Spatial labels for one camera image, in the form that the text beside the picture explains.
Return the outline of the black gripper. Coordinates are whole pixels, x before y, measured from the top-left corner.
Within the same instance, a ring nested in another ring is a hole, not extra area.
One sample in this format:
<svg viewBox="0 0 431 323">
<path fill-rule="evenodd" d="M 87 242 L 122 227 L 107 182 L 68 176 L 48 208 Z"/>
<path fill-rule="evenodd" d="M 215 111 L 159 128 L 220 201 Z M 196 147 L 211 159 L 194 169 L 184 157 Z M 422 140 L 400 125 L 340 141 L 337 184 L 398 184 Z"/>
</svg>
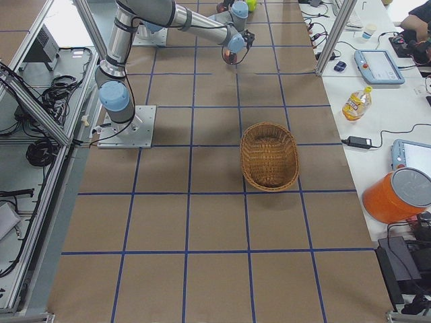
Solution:
<svg viewBox="0 0 431 323">
<path fill-rule="evenodd" d="M 245 30 L 243 34 L 243 38 L 246 43 L 246 47 L 250 48 L 255 41 L 255 34 L 250 32 L 249 30 Z"/>
</svg>

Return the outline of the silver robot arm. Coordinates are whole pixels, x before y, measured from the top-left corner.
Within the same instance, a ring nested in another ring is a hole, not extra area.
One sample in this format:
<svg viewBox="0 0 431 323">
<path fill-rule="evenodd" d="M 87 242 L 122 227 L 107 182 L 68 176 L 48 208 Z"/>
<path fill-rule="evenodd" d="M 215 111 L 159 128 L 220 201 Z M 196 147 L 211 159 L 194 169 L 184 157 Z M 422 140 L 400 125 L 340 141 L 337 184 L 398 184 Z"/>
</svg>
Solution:
<svg viewBox="0 0 431 323">
<path fill-rule="evenodd" d="M 233 18 L 228 11 L 205 17 L 175 1 L 129 1 L 134 14 L 142 20 L 165 28 L 175 28 L 221 44 L 234 35 Z"/>
<path fill-rule="evenodd" d="M 137 25 L 148 28 L 176 28 L 210 40 L 224 47 L 225 63 L 238 63 L 237 54 L 249 49 L 255 39 L 246 30 L 248 4 L 234 1 L 231 8 L 210 17 L 177 4 L 175 1 L 117 1 L 117 14 L 106 57 L 96 70 L 99 98 L 111 121 L 127 124 L 135 117 L 135 105 L 125 85 L 126 63 Z"/>
</svg>

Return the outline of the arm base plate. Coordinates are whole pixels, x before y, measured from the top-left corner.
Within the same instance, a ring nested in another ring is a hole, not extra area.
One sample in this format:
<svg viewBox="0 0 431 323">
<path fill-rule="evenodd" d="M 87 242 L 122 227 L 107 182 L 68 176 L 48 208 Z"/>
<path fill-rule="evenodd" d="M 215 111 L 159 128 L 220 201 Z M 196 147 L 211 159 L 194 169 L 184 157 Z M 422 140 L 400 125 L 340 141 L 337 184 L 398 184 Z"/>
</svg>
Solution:
<svg viewBox="0 0 431 323">
<path fill-rule="evenodd" d="M 165 47 L 167 41 L 168 30 L 162 28 L 157 32 L 152 32 L 144 25 L 139 25 L 133 40 L 133 46 L 146 47 Z"/>
<path fill-rule="evenodd" d="M 104 123 L 98 133 L 97 147 L 101 149 L 150 148 L 154 133 L 156 106 L 136 106 L 135 117 L 131 124 L 116 124 L 105 113 Z"/>
</svg>

